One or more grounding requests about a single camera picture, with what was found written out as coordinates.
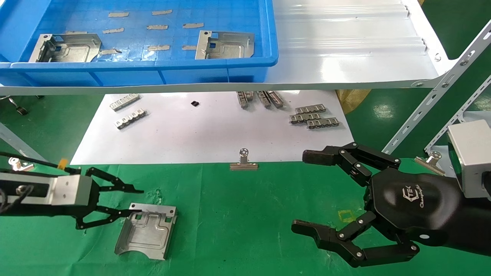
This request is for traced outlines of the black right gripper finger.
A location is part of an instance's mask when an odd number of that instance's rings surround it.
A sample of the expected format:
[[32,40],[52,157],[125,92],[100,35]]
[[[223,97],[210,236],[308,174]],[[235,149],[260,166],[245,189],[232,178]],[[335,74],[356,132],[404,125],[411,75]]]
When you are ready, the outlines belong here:
[[383,171],[387,168],[398,169],[400,160],[359,143],[344,146],[326,146],[321,151],[305,150],[302,161],[306,164],[338,166],[358,185],[370,185],[372,172],[364,165]]
[[341,230],[303,220],[293,220],[291,230],[312,237],[317,248],[338,254],[353,268],[407,262],[420,252],[419,246],[398,234],[394,245],[365,249],[356,246],[354,240],[376,221],[377,215],[367,211]]

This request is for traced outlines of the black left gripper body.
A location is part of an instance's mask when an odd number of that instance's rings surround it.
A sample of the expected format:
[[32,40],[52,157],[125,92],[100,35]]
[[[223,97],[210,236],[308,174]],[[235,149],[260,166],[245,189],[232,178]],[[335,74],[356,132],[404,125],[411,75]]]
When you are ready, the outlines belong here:
[[99,201],[100,186],[95,180],[83,180],[79,184],[77,191],[77,203],[81,203],[76,207],[75,219],[82,220],[85,216],[96,211]]

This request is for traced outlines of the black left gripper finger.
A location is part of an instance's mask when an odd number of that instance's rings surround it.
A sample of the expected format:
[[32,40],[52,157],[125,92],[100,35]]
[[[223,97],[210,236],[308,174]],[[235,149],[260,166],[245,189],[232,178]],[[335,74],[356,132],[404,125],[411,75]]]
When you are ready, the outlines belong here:
[[108,208],[104,206],[95,206],[95,211],[100,212],[103,214],[107,214],[108,217],[101,219],[101,220],[95,220],[92,222],[84,222],[84,215],[80,218],[76,218],[76,229],[77,230],[86,230],[89,228],[93,227],[100,227],[105,224],[110,224],[115,222],[118,218],[126,218],[129,217],[132,214],[136,213],[141,213],[141,209],[124,209],[124,210],[118,210],[118,209],[113,209],[113,208]]
[[95,167],[88,168],[88,170],[85,173],[85,176],[88,176],[90,178],[94,176],[112,184],[111,186],[100,186],[97,184],[95,180],[93,180],[93,183],[95,183],[98,192],[121,191],[125,193],[134,193],[134,194],[144,193],[143,190],[137,190],[132,184],[124,183],[119,177],[109,174]]

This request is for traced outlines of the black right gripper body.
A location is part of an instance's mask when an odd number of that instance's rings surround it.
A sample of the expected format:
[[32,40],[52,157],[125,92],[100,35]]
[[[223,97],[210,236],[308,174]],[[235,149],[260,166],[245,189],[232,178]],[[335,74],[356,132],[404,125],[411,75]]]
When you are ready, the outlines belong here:
[[373,227],[391,241],[416,241],[426,246],[456,246],[456,218],[464,201],[456,179],[441,175],[381,171],[367,187],[367,210]]

